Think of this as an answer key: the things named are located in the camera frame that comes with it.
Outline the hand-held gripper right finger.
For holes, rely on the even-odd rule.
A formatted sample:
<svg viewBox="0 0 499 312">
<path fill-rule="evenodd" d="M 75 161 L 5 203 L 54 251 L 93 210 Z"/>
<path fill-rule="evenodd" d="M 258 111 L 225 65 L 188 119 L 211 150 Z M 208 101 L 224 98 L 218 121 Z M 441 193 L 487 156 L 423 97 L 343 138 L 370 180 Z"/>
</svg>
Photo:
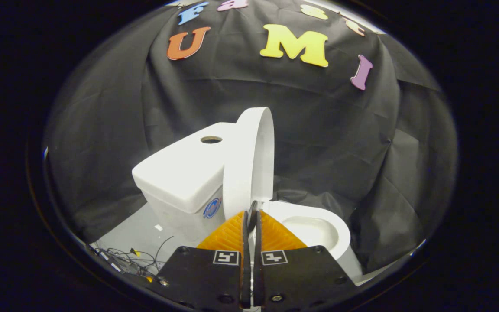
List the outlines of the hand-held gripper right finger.
<svg viewBox="0 0 499 312">
<path fill-rule="evenodd" d="M 256 215 L 253 300 L 262 309 L 328 309 L 358 287 L 323 245 L 308 247 L 265 212 Z"/>
</svg>

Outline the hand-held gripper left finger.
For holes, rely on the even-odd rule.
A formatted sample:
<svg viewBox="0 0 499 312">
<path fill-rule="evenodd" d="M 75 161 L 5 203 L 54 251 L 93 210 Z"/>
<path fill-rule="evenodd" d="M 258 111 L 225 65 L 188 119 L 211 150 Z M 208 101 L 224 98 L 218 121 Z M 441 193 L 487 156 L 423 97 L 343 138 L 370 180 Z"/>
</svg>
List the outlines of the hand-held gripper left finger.
<svg viewBox="0 0 499 312">
<path fill-rule="evenodd" d="M 156 292 L 187 309 L 251 306 L 248 213 L 231 217 L 198 247 L 179 246 L 156 276 Z"/>
</svg>

